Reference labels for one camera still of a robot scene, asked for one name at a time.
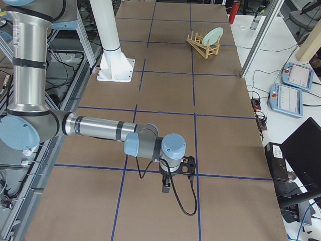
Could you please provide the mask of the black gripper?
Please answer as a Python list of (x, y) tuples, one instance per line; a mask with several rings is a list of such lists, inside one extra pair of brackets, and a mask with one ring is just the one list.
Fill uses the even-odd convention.
[(160, 166), (159, 167), (159, 172), (162, 174), (162, 193), (169, 193), (171, 189), (171, 180), (170, 180), (170, 175), (168, 172), (168, 168), (165, 170)]

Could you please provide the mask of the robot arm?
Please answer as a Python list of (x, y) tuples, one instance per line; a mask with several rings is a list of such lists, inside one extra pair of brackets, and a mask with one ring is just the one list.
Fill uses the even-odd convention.
[(179, 134), (161, 137), (153, 124), (78, 115), (57, 108), (47, 90), (49, 30), (78, 30), (76, 1), (6, 1), (13, 23), (13, 98), (1, 119), (1, 140), (27, 150), (57, 136), (89, 136), (124, 144), (124, 152), (159, 164), (163, 192), (183, 174), (186, 142)]

